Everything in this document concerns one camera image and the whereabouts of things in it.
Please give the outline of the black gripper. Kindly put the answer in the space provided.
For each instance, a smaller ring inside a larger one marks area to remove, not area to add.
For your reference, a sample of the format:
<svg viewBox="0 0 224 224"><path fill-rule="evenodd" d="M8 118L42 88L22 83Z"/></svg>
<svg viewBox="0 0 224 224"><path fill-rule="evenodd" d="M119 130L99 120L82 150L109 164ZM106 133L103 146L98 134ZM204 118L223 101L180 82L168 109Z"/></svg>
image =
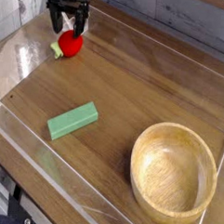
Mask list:
<svg viewBox="0 0 224 224"><path fill-rule="evenodd" d="M61 12L73 13L77 9L87 9L89 0L47 0L47 8L52 19L52 27L55 33L62 31L63 17ZM88 19L88 14L84 11L76 11L75 23L73 25L74 38L79 37L84 32L85 23Z"/></svg>

